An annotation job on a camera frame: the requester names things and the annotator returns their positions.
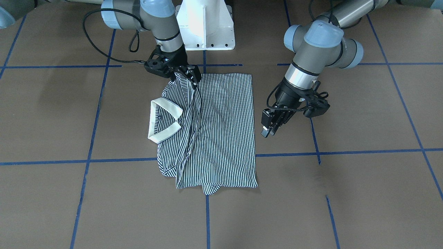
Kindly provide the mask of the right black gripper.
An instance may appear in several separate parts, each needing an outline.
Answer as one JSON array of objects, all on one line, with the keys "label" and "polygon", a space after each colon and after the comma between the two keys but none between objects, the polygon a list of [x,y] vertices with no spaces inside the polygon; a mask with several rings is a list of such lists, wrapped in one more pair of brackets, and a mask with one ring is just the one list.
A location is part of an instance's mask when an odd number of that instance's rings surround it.
[{"label": "right black gripper", "polygon": [[[159,65],[163,72],[173,69],[173,81],[179,77],[183,77],[190,81],[193,90],[197,90],[198,84],[201,81],[201,72],[197,65],[192,65],[188,63],[188,57],[185,49],[185,45],[182,45],[174,52],[164,52],[158,49],[159,55]],[[183,66],[185,69],[174,69]]]}]

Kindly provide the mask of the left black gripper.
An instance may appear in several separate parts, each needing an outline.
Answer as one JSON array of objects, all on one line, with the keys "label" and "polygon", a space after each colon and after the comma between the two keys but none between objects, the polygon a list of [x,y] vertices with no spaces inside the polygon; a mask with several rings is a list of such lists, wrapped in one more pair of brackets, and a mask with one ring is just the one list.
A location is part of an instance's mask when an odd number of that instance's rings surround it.
[{"label": "left black gripper", "polygon": [[306,110],[306,107],[299,108],[302,98],[300,88],[295,87],[286,78],[279,83],[275,93],[275,104],[273,109],[266,108],[262,111],[261,124],[263,129],[261,135],[265,138],[273,136],[279,127],[288,123],[295,114],[294,111],[284,111],[285,109],[295,109],[297,112]]}]

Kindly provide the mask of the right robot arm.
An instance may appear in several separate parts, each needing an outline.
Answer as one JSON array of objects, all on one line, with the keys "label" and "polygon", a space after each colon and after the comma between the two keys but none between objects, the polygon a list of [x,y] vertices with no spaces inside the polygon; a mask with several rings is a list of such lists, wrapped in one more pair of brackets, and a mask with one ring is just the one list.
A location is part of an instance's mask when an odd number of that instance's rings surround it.
[{"label": "right robot arm", "polygon": [[[151,31],[156,47],[149,58],[146,61],[121,60],[99,49],[90,38],[86,26],[87,19],[95,13],[101,14],[103,22],[109,28],[135,30],[133,40],[139,40],[141,32]],[[201,81],[198,66],[188,63],[185,44],[175,15],[175,6],[171,0],[103,0],[99,9],[84,15],[82,30],[92,47],[109,60],[142,64],[147,72],[172,81],[181,75],[193,88],[197,88]]]}]

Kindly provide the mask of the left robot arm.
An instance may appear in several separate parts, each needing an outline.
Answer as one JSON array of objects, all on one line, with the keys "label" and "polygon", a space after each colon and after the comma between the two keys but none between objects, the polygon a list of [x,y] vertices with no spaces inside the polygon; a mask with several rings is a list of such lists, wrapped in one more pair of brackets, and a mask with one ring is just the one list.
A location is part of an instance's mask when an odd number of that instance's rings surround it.
[{"label": "left robot arm", "polygon": [[307,118],[323,115],[330,107],[327,92],[319,93],[319,75],[326,67],[350,69],[364,55],[362,45],[344,37],[366,14],[389,3],[442,10],[441,0],[344,0],[305,25],[292,25],[284,35],[284,45],[294,58],[282,81],[272,90],[275,103],[262,112],[262,136],[276,133],[296,112]]}]

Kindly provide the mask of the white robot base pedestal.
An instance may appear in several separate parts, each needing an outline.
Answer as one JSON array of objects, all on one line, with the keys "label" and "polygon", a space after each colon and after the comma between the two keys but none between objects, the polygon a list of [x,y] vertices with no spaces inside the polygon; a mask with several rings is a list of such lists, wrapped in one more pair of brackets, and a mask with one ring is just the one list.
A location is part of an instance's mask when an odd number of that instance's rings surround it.
[{"label": "white robot base pedestal", "polygon": [[236,47],[232,0],[184,0],[175,14],[186,51]]}]

